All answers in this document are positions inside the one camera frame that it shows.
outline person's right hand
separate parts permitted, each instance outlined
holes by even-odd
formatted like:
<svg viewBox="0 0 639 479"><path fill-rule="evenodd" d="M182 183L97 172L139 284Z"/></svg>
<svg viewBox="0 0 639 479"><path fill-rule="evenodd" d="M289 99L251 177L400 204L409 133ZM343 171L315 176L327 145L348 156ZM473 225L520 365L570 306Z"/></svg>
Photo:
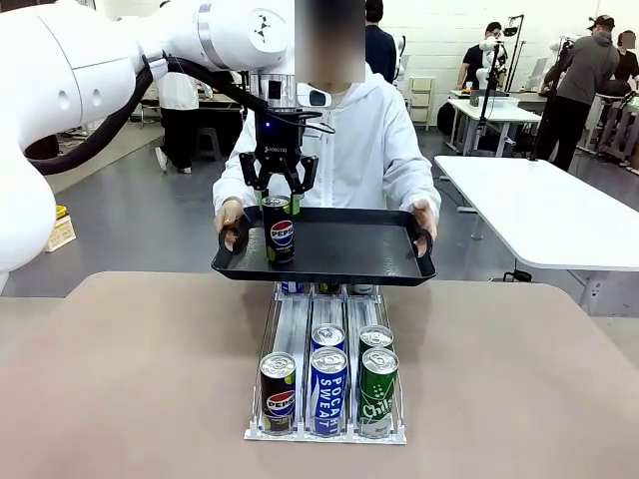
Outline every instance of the person's right hand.
<svg viewBox="0 0 639 479"><path fill-rule="evenodd" d="M219 234L222 228L232 227L238 222L243 214L244 207L242 206L242 203L240 201L235 199L226 200L218 211L218 214L216 215L216 218L214 220L216 232L218 232ZM225 243L228 245L233 245L235 244L236 239L236 234L234 234L233 232L227 232Z"/></svg>

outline black shirt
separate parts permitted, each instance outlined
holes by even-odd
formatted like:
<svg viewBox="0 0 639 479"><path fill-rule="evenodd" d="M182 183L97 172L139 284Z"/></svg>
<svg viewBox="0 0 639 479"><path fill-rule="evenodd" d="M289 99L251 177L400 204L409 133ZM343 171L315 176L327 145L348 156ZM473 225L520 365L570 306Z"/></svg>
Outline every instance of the black shirt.
<svg viewBox="0 0 639 479"><path fill-rule="evenodd" d="M376 25L366 26L366 62L373 73L380 73L392 85L397 62L395 41Z"/></svg>
<svg viewBox="0 0 639 479"><path fill-rule="evenodd" d="M463 63L467 63L468 73L466 73L466 80L462 86L465 86L467 82L472 82L472 89L479 89L479 80L477 79L477 70L483 67L483 52L479 48L479 45L470 47L463 57Z"/></svg>
<svg viewBox="0 0 639 479"><path fill-rule="evenodd" d="M639 75L639 64L637 64L637 56L626 51L625 55L619 52L619 66L615 70L615 78L627 82L631 78Z"/></svg>

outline black pants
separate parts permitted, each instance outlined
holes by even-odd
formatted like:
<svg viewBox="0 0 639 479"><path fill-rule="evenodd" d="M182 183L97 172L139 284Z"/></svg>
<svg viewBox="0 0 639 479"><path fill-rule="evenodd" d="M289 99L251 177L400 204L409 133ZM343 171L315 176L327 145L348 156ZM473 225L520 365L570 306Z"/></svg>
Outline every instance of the black pants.
<svg viewBox="0 0 639 479"><path fill-rule="evenodd" d="M164 128L162 151L174 167L190 168L198 142L198 111L163 108L161 113Z"/></svg>
<svg viewBox="0 0 639 479"><path fill-rule="evenodd" d="M548 160L559 142L554 165L567 172L581 139L583 128L586 126L588 113L590 113L590 105L556 97L548 112L548 124L539 139L537 158Z"/></svg>

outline white jacket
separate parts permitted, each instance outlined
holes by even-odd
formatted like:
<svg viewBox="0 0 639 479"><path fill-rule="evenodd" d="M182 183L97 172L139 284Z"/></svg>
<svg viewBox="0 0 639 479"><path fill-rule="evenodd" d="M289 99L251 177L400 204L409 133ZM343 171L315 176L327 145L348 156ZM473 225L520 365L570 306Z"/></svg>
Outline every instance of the white jacket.
<svg viewBox="0 0 639 479"><path fill-rule="evenodd" d="M167 110L198 110L198 83L194 78L182 73L167 73L157 81L160 107ZM203 87L207 94L211 92L208 85Z"/></svg>
<svg viewBox="0 0 639 479"><path fill-rule="evenodd" d="M430 161L419 150L403 98L368 65L365 83L353 84L341 104L311 122L326 123L336 133L305 130L302 151L317 156L319 166L315 186L302 206L411 213L415 201L427 200L439 217L441 196L433 185ZM245 207L257 204L240 166L240 153L255 148L255 116L250 112L226 169L213 186L216 211L231 197L239 198ZM302 178L302 166L298 171ZM273 175L269 194L291 194L283 176Z"/></svg>

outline blue can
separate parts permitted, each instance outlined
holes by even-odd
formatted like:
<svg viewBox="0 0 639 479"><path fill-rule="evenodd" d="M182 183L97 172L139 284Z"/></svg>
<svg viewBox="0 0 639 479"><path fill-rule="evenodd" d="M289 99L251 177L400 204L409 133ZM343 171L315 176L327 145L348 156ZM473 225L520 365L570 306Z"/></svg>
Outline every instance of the blue can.
<svg viewBox="0 0 639 479"><path fill-rule="evenodd" d="M304 285L298 281L289 281L282 283L283 292L302 292Z"/></svg>
<svg viewBox="0 0 639 479"><path fill-rule="evenodd" d="M348 360L336 347L323 347L311 356L311 425L321 437L337 436L348 381Z"/></svg>
<svg viewBox="0 0 639 479"><path fill-rule="evenodd" d="M321 347L336 347L343 351L345 338L343 329L336 324L320 324L311 333L313 352Z"/></svg>

